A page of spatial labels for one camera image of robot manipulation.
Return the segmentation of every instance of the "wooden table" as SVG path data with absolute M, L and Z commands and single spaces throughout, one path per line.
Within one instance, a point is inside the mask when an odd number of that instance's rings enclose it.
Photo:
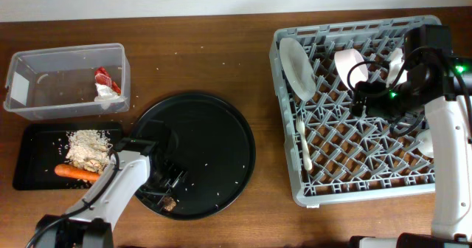
M 115 228 L 117 246 L 322 247 L 347 241 L 352 235 L 428 234 L 434 194 L 316 210 L 295 204 L 268 59 L 274 31 L 279 28 L 428 14 L 451 26 L 455 53 L 472 56 L 470 7 L 8 23 L 0 24 L 0 83 L 4 84 L 14 52 L 118 42 L 131 65 L 133 108 L 121 114 L 54 122 L 121 120 L 128 131 L 157 101 L 193 89 L 228 100 L 246 117 L 256 141 L 257 163 L 239 199 L 216 216 L 173 221 L 133 198 Z M 0 118 L 0 244 L 20 247 L 44 214 L 63 213 L 85 191 L 14 190 L 21 135 L 31 122 L 3 109 Z

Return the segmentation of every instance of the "gray plastic dish rack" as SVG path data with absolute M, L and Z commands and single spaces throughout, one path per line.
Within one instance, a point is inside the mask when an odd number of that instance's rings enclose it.
M 354 118 L 350 93 L 337 75 L 334 53 L 357 49 L 364 60 L 388 59 L 403 48 L 403 36 L 423 24 L 441 24 L 432 15 L 293 27 L 277 30 L 269 54 L 274 88 L 282 112 L 285 155 L 292 195 L 303 207 L 434 192 L 434 164 L 422 155 L 414 135 L 389 135 L 388 122 L 377 117 Z M 294 38 L 313 66 L 316 94 L 303 102 L 283 74 L 279 44 Z M 384 80 L 386 69 L 368 66 L 369 80 Z M 305 121 L 313 170 L 302 164 L 296 116 Z

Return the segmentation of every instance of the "plastic fork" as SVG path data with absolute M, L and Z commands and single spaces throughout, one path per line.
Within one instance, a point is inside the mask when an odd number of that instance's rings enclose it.
M 303 122 L 301 116 L 296 118 L 295 128 L 299 132 L 302 139 L 303 167 L 306 171 L 311 171 L 313 168 L 313 163 L 311 162 L 310 151 L 308 150 L 307 140 L 305 139 L 305 123 Z

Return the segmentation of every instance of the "green light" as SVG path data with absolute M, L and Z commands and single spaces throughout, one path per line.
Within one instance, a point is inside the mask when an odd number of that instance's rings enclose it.
M 458 71 L 458 73 L 462 73 L 465 71 L 465 67 L 464 66 L 456 66 L 456 70 Z

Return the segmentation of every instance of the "orange carrot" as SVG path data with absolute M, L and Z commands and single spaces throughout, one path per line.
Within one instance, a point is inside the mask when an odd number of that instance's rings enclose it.
M 74 178 L 74 179 L 85 179 L 90 182 L 96 182 L 100 175 L 87 170 L 81 170 L 71 165 L 59 164 L 54 169 L 57 175 L 62 177 Z

